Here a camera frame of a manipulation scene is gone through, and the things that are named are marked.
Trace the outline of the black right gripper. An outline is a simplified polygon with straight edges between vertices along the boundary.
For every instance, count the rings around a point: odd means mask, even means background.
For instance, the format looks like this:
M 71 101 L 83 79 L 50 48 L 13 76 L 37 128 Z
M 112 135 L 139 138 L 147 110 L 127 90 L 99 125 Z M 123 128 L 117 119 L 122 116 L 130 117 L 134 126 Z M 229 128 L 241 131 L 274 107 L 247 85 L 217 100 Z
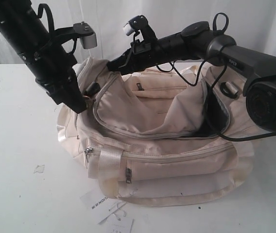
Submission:
M 159 65 L 161 51 L 155 42 L 140 42 L 136 40 L 131 44 L 129 54 L 109 61 L 106 66 L 109 71 L 130 72 L 131 70 L 145 70 L 146 68 Z

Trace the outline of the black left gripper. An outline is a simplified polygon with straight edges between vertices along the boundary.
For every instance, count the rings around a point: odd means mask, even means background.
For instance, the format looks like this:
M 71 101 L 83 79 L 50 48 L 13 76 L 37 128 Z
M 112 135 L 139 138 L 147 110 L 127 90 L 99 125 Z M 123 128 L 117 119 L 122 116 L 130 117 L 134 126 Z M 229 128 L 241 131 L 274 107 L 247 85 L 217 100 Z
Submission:
M 87 104 L 79 90 L 73 66 L 77 60 L 63 48 L 39 48 L 34 53 L 35 81 L 55 103 L 64 103 L 79 114 Z

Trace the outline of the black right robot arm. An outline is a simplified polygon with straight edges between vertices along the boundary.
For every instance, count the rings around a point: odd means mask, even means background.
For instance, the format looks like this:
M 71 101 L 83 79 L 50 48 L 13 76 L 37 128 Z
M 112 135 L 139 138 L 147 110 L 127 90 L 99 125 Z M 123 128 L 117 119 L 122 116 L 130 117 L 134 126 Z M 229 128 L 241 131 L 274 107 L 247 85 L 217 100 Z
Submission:
M 108 62 L 109 70 L 125 75 L 172 61 L 200 59 L 217 67 L 228 66 L 246 79 L 242 94 L 250 118 L 259 127 L 276 133 L 275 56 L 238 46 L 224 29 L 218 30 L 206 21 L 160 39 L 149 25 L 137 20 L 130 24 L 128 34 L 141 32 L 143 40 L 133 41 L 120 57 Z

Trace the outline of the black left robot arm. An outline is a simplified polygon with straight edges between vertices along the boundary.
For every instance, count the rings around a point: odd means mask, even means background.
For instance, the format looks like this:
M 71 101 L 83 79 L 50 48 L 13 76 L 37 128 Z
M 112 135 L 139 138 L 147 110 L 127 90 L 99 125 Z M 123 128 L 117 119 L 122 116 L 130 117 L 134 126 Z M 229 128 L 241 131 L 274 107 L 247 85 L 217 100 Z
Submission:
M 90 36 L 86 23 L 54 28 L 52 12 L 42 3 L 35 12 L 29 0 L 0 0 L 0 33 L 34 74 L 36 83 L 56 104 L 65 104 L 76 113 L 87 109 L 73 66 L 74 51 L 63 44 Z

